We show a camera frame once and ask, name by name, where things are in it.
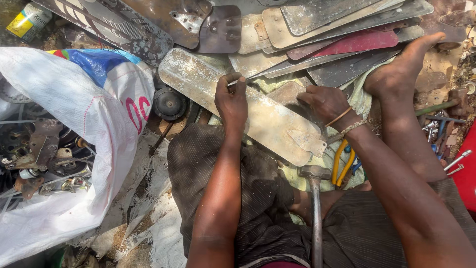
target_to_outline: pliers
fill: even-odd
[[[339,148],[337,149],[336,155],[334,156],[334,166],[332,167],[332,184],[337,185],[338,187],[340,187],[340,185],[342,184],[342,180],[346,176],[347,171],[349,171],[350,167],[354,163],[356,157],[356,152],[354,152],[354,150],[350,148],[349,160],[347,161],[346,165],[344,166],[344,169],[340,173],[339,178],[337,178],[340,155],[342,154],[342,151],[347,146],[347,144],[348,141],[346,139],[342,140],[342,143],[340,144]]]

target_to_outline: striped cloth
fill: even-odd
[[[193,220],[224,138],[223,126],[191,124],[169,145],[172,195],[182,224],[185,257]],[[311,229],[292,222],[293,191],[276,161],[254,146],[241,148],[242,209],[235,266],[258,268],[287,261],[310,267]],[[453,180],[431,183],[476,246],[476,224]],[[373,192],[347,191],[324,219],[324,267],[406,267],[400,238]]]

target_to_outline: braided bracelet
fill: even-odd
[[[368,124],[368,121],[367,120],[360,120],[359,122],[355,123],[355,124],[352,124],[350,126],[348,126],[346,129],[344,129],[341,133],[340,133],[340,137],[341,138],[344,138],[344,136],[351,130],[353,130],[354,128],[356,127],[359,127],[363,124]]]
[[[341,119],[344,115],[346,115],[346,113],[348,113],[350,110],[352,110],[352,106],[350,106],[349,108],[347,108],[347,110],[345,112],[343,112],[341,115],[339,115],[338,117],[336,117],[334,120],[332,120],[330,123],[328,123],[327,125],[325,125],[325,127],[328,127],[328,126],[331,126],[333,123],[337,122],[337,120]]]

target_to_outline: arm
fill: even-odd
[[[380,81],[390,81],[395,77],[396,72],[392,72]],[[400,77],[397,80],[401,85],[409,79]],[[309,104],[314,115],[324,123],[331,122],[349,107],[339,89],[310,86],[306,92],[300,94],[298,99]],[[332,127],[341,132],[359,120],[351,111]],[[375,195],[400,235],[409,265],[472,267],[476,262],[476,252],[458,222],[425,180],[376,137],[366,124],[351,130],[346,139],[359,155]]]
[[[234,240],[241,212],[240,148],[248,118],[245,78],[222,76],[215,105],[225,128],[225,139],[205,194],[195,213],[188,268],[234,267]],[[227,86],[240,77],[229,93]]]

